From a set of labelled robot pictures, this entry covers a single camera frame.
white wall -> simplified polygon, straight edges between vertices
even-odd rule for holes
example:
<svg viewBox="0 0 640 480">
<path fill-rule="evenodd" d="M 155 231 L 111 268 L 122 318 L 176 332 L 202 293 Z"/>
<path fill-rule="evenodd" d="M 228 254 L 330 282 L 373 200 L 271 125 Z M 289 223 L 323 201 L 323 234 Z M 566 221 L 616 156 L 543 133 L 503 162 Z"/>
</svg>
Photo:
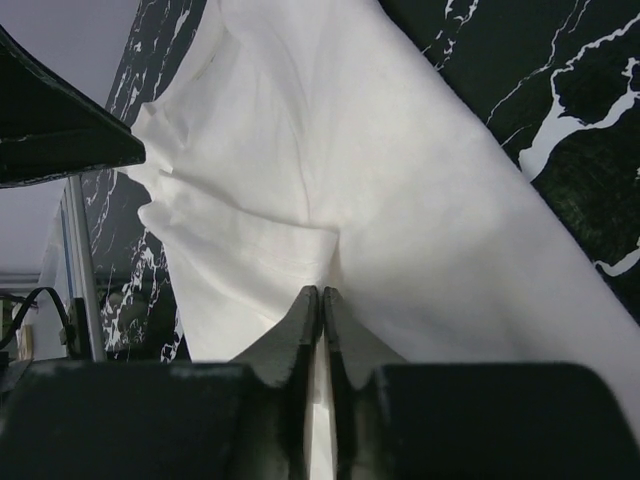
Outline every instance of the white wall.
<svg viewBox="0 0 640 480">
<path fill-rule="evenodd" d="M 29 53 L 104 105 L 139 0 L 0 0 L 0 24 Z M 0 280 L 40 272 L 64 182 L 0 190 Z"/>
</svg>

